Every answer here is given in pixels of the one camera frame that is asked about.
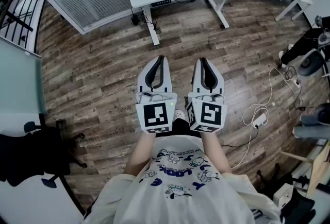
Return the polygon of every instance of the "wooden floor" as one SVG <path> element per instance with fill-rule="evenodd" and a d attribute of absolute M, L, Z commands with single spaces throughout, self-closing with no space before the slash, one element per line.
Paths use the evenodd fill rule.
<path fill-rule="evenodd" d="M 161 30 L 160 45 L 154 47 L 146 24 L 134 26 L 130 16 L 81 35 L 46 4 L 37 45 L 43 62 L 46 123 L 65 119 L 65 138 L 80 132 L 86 135 L 72 151 L 88 168 L 72 165 L 72 173 L 65 177 L 83 207 L 124 169 L 141 131 L 135 110 L 137 76 L 158 55 L 169 61 L 177 108 L 182 110 L 183 97 L 191 91 L 196 60 L 211 60 L 225 79 L 228 105 L 219 141 L 232 145 L 248 141 L 250 129 L 242 122 L 242 112 L 251 104 L 267 102 L 268 73 L 277 66 L 278 52 L 308 29 L 302 16 L 291 20 L 297 10 L 275 22 L 286 5 L 277 0 L 228 0 L 223 8 L 228 29 L 220 27 L 216 14 L 203 0 L 159 7 L 152 11 Z M 247 174 L 256 186 L 258 169 L 269 176 L 276 162 L 281 164 L 281 174 L 297 166 L 296 160 L 281 156 L 281 150 L 305 156 L 314 145 L 311 140 L 295 139 L 291 133 L 301 114 L 293 106 L 297 94 L 276 71 L 270 78 L 269 121 L 259 129 L 244 162 L 234 171 Z M 306 106 L 326 102 L 328 93 L 321 71 L 302 78 L 301 98 Z M 247 112 L 248 121 L 251 114 Z M 246 148 L 224 147 L 232 166 L 242 159 Z"/>

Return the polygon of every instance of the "white cable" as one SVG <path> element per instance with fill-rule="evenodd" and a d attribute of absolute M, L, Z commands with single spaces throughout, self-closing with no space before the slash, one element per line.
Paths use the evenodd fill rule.
<path fill-rule="evenodd" d="M 141 95 L 142 95 L 143 93 L 144 93 L 144 92 L 138 92 L 138 93 L 135 95 L 136 100 L 137 100 L 138 102 L 140 102 L 140 98 L 141 98 Z M 151 94 L 151 100 L 150 100 L 150 101 L 153 101 L 154 96 L 161 96 L 161 101 L 163 101 L 163 100 L 169 100 L 169 98 L 167 98 L 167 97 L 165 97 L 165 96 L 163 96 L 163 95 L 160 95 L 160 94 Z"/>
<path fill-rule="evenodd" d="M 266 125 L 267 122 L 268 122 L 268 114 L 269 114 L 269 113 L 268 113 L 268 108 L 267 108 L 266 105 L 270 102 L 270 99 L 272 98 L 272 95 L 273 95 L 272 83 L 270 82 L 270 73 L 272 72 L 272 70 L 276 70 L 277 72 L 280 73 L 280 75 L 282 76 L 284 82 L 289 86 L 289 88 L 292 90 L 292 92 L 293 92 L 294 94 L 300 92 L 300 90 L 301 90 L 301 87 L 300 87 L 298 91 L 294 91 L 294 90 L 291 88 L 291 86 L 289 85 L 289 83 L 288 83 L 289 80 L 294 80 L 294 81 L 296 81 L 298 78 L 297 78 L 297 79 L 289 78 L 288 80 L 286 80 L 286 79 L 284 78 L 284 76 L 283 76 L 283 74 L 284 74 L 285 72 L 283 72 L 283 74 L 282 74 L 282 73 L 281 73 L 277 68 L 275 68 L 275 67 L 273 67 L 273 68 L 270 69 L 270 71 L 269 71 L 269 73 L 268 73 L 268 80 L 269 80 L 269 85 L 270 85 L 270 97 L 269 97 L 268 101 L 267 101 L 266 103 L 264 103 L 264 104 L 259 104 L 259 103 L 252 104 L 252 105 L 249 106 L 249 107 L 243 112 L 243 114 L 242 114 L 242 121 L 244 122 L 244 124 L 245 124 L 246 126 L 250 126 L 250 139 L 249 139 L 249 144 L 248 144 L 248 146 L 247 146 L 247 150 L 246 150 L 246 152 L 245 152 L 245 155 L 243 156 L 243 158 L 242 158 L 242 160 L 239 162 L 239 164 L 237 164 L 237 165 L 235 165 L 234 167 L 232 167 L 232 169 L 238 167 L 238 166 L 243 162 L 243 160 L 244 160 L 244 158 L 246 157 L 246 155 L 248 154 L 249 147 L 250 147 L 250 142 L 251 142 L 251 137 L 252 137 L 252 122 L 253 122 L 254 117 L 255 117 L 255 115 L 257 114 L 257 112 L 260 111 L 260 110 L 265 110 L 265 111 L 266 111 L 266 113 L 265 113 L 265 115 L 266 115 L 266 121 L 265 121 L 265 123 L 263 123 L 262 125 Z M 247 123 L 245 123 L 245 121 L 244 121 L 244 114 L 245 114 L 245 112 L 246 112 L 249 108 L 251 108 L 252 106 L 257 106 L 257 107 L 254 109 L 254 112 L 253 112 L 253 116 L 252 116 L 251 121 L 247 124 Z"/>
<path fill-rule="evenodd" d="M 222 98 L 223 98 L 223 102 L 225 101 L 225 95 L 224 94 L 218 94 L 218 95 L 220 95 Z M 197 96 L 196 97 L 196 99 L 201 99 L 201 100 L 204 100 L 204 97 L 212 97 L 212 96 L 210 96 L 210 95 L 200 95 L 200 96 Z"/>

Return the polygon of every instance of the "black office chair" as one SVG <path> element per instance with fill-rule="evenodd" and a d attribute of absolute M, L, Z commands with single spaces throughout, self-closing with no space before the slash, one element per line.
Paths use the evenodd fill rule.
<path fill-rule="evenodd" d="M 264 188 L 259 192 L 269 197 L 273 200 L 274 194 L 285 184 L 290 185 L 293 182 L 300 182 L 301 179 L 293 178 L 291 173 L 287 173 L 282 176 L 280 179 L 276 179 L 280 170 L 279 164 L 275 165 L 275 173 L 272 176 L 270 181 L 267 181 L 263 176 L 260 170 L 257 174 L 260 176 L 261 181 L 264 184 Z M 281 213 L 285 218 L 285 223 L 290 224 L 308 224 L 315 216 L 316 211 L 312 210 L 315 201 L 309 198 L 306 198 L 299 194 L 299 192 L 294 188 L 291 200 L 282 208 Z"/>
<path fill-rule="evenodd" d="M 56 188 L 55 180 L 60 175 L 69 175 L 69 163 L 74 162 L 82 168 L 86 163 L 75 159 L 68 151 L 75 141 L 85 136 L 81 133 L 73 138 L 62 141 L 59 125 L 63 120 L 56 121 L 55 127 L 36 126 L 34 122 L 24 125 L 25 132 L 41 129 L 23 137 L 9 137 L 0 134 L 0 180 L 7 180 L 17 186 L 25 179 L 44 175 L 54 175 L 50 179 L 42 179 L 44 185 Z"/>

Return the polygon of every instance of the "sneaker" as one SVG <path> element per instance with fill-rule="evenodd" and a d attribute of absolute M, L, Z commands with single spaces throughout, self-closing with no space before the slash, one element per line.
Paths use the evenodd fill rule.
<path fill-rule="evenodd" d="M 293 133 L 293 135 L 294 135 L 295 138 L 297 138 L 297 139 L 300 138 L 299 136 L 296 136 L 295 135 L 295 128 L 292 130 L 292 133 Z"/>
<path fill-rule="evenodd" d="M 278 57 L 279 57 L 279 60 L 280 60 L 280 61 L 281 61 L 281 58 L 282 58 L 283 55 L 284 55 L 284 51 L 280 51 L 280 52 L 278 53 Z M 287 65 L 282 64 L 282 62 L 280 63 L 280 67 L 281 67 L 281 68 L 286 68 L 286 66 L 287 66 Z"/>
<path fill-rule="evenodd" d="M 176 119 L 185 119 L 185 114 L 184 114 L 184 112 L 183 111 L 181 111 L 181 110 L 175 110 L 175 118 L 174 118 L 174 120 L 176 120 Z"/>

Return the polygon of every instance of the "desk leg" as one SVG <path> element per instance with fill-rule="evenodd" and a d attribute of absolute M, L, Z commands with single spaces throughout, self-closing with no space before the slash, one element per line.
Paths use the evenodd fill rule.
<path fill-rule="evenodd" d="M 301 9 L 301 11 L 299 11 L 294 17 L 292 17 L 292 20 L 295 20 L 300 14 L 302 14 L 307 7 L 309 7 L 309 4 L 306 4 L 305 7 L 303 9 Z"/>
<path fill-rule="evenodd" d="M 152 17 L 151 17 L 151 12 L 150 12 L 150 6 L 149 5 L 145 5 L 143 6 L 143 13 L 144 13 L 144 18 L 147 22 L 148 28 L 149 28 L 149 32 L 151 35 L 151 39 L 154 42 L 154 45 L 159 45 L 159 40 L 156 34 L 156 31 L 154 29 L 154 25 L 152 24 Z"/>
<path fill-rule="evenodd" d="M 294 0 L 287 8 L 284 9 L 283 12 L 279 14 L 278 17 L 275 18 L 275 21 L 279 21 L 283 16 L 285 16 L 296 4 L 298 3 L 297 0 Z"/>
<path fill-rule="evenodd" d="M 212 8 L 214 9 L 214 11 L 217 13 L 217 16 L 219 17 L 221 23 L 223 24 L 223 27 L 224 28 L 229 28 L 229 25 L 228 25 L 225 17 L 221 13 L 221 8 L 225 4 L 226 0 L 220 0 L 219 4 L 216 4 L 213 0 L 208 0 L 208 1 L 210 2 L 210 4 L 211 4 Z"/>

